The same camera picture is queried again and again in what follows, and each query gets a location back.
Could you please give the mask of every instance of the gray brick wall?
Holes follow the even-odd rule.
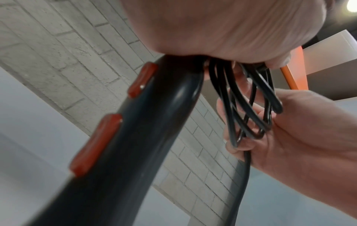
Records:
[[[161,56],[138,40],[118,0],[0,0],[0,66],[88,135]],[[200,96],[153,181],[189,226],[221,225],[239,188],[223,127]]]

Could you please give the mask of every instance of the black plastic handle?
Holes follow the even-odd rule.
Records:
[[[199,97],[205,57],[164,56],[118,113],[119,131],[90,171],[73,178],[31,226],[131,226]]]

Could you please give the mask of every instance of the red switch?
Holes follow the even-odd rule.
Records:
[[[138,77],[128,89],[128,96],[135,98],[141,94],[142,90],[153,77],[155,71],[159,68],[157,64],[147,62],[141,69]]]
[[[85,175],[98,160],[123,121],[121,114],[108,114],[102,118],[89,141],[78,152],[70,164],[75,176]]]

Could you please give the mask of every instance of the black cable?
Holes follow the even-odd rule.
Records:
[[[236,84],[231,62],[212,58],[209,63],[209,75],[213,87],[223,102],[229,139],[233,147],[238,147],[244,137],[261,139],[264,134],[271,129],[272,109],[274,109],[274,112],[277,114],[283,112],[283,106],[274,92],[270,71],[266,69],[265,65],[260,64],[255,66],[252,64],[240,64],[240,66],[242,67],[244,74],[247,77],[250,77],[253,81],[249,103],[245,100],[242,92]],[[227,83],[230,87],[229,94],[227,91]],[[264,96],[263,119],[260,119],[257,113],[253,110],[253,103],[256,97],[257,88],[260,89]],[[238,114],[237,105],[239,105],[245,112],[243,119]],[[259,131],[257,133],[249,128],[249,119],[252,119],[252,121],[259,127]],[[236,123],[240,127],[238,132],[235,129]],[[226,220],[226,226],[234,226],[237,220],[239,206],[243,200],[250,175],[250,151],[244,152],[244,162],[245,167],[242,184]]]

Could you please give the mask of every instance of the light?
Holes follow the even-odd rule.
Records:
[[[357,13],[357,0],[349,0],[347,3],[347,10],[351,13]]]

